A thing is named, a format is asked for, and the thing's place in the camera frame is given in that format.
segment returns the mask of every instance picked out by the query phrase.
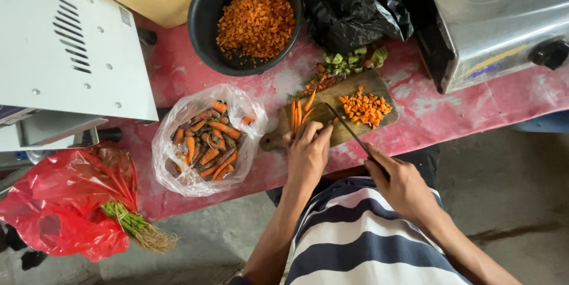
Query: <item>stainless steel stove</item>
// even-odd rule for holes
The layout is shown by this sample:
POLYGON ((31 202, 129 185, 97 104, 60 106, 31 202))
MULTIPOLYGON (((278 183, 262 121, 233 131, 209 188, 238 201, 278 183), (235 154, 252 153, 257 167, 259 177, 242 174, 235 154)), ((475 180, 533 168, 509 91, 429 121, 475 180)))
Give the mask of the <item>stainless steel stove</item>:
POLYGON ((568 61, 569 0, 403 0, 440 93, 568 61))

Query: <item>stove knob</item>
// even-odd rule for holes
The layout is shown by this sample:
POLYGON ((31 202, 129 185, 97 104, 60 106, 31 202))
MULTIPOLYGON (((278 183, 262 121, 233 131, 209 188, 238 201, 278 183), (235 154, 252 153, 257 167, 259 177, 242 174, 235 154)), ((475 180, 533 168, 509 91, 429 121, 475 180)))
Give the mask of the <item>stove knob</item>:
POLYGON ((558 40, 538 45, 530 54, 532 63, 556 70, 568 62, 569 42, 558 40))

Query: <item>black bowl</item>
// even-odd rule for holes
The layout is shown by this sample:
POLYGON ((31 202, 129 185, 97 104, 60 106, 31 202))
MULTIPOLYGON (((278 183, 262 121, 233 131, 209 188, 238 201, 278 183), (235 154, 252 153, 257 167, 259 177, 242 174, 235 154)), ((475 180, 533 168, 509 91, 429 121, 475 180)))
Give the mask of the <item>black bowl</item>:
POLYGON ((293 35, 281 53, 273 59, 260 62, 255 59, 257 67, 253 66, 250 57, 238 59, 233 56, 232 60, 225 57, 217 46, 216 38, 217 22, 223 16, 223 6, 229 5, 231 0, 192 0, 188 12, 188 34, 192 46, 202 61, 212 69, 229 76, 249 76, 257 75, 274 67, 292 48, 302 23, 302 0, 288 0, 294 12, 295 27, 293 35))

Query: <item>pink table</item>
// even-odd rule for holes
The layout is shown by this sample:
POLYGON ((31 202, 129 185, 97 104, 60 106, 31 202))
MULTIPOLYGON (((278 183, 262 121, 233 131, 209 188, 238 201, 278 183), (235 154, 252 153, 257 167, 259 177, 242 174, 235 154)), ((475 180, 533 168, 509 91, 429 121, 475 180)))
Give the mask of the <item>pink table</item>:
MULTIPOLYGON (((158 107, 173 106, 181 97, 219 83, 229 83, 262 98, 269 117, 286 104, 289 93, 301 89, 314 72, 323 49, 310 42, 303 28, 292 54, 262 75, 229 77, 205 66, 190 45, 187 28, 163 29, 141 18, 137 26, 158 33, 158 44, 147 52, 147 68, 158 107)), ((442 96, 427 77, 419 51, 407 43, 387 41, 389 57, 379 73, 395 100, 399 121, 362 137, 390 155, 409 152, 442 141, 506 126, 519 121, 569 109, 569 68, 551 71, 533 67, 463 91, 442 96)), ((121 143, 131 152, 139 173, 139 209, 150 220, 280 187, 287 177, 284 150, 259 149, 246 180, 230 192, 186 198, 170 192, 154 179, 151 141, 158 124, 144 126, 131 120, 113 120, 122 128, 121 143)), ((361 164, 365 153, 355 141, 330 151, 326 172, 361 164)))

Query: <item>striped shirt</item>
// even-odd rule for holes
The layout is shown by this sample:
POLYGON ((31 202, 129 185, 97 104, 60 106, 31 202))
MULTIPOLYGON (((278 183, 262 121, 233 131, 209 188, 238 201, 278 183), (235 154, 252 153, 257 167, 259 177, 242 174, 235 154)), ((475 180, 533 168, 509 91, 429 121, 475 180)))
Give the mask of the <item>striped shirt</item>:
POLYGON ((470 284, 368 177, 342 179, 314 196, 298 221, 293 250, 285 285, 470 284))

